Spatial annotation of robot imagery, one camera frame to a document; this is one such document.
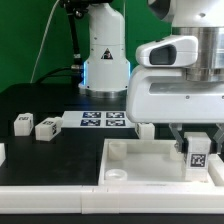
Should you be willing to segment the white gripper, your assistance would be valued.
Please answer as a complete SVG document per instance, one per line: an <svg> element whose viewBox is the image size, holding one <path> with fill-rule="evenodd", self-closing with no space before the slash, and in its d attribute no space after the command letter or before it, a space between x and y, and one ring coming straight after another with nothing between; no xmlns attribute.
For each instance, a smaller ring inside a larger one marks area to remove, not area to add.
<svg viewBox="0 0 224 224"><path fill-rule="evenodd" d="M133 123L169 124L178 153L184 152L181 124L218 123L211 135L210 153L222 153L224 83L187 81L180 68L137 66L128 86L126 114Z"/></svg>

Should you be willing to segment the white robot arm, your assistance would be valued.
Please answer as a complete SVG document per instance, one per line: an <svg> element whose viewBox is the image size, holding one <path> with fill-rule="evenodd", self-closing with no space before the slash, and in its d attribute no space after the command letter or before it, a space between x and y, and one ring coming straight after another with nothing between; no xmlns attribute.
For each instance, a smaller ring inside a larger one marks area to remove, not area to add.
<svg viewBox="0 0 224 224"><path fill-rule="evenodd" d="M151 12L171 24L171 34L139 46L138 66L125 58L123 23L107 4L89 6L90 56L83 93L114 97L127 93L134 123L167 123L184 150L183 124L215 124L212 150L224 144L224 0L148 0Z"/></svg>

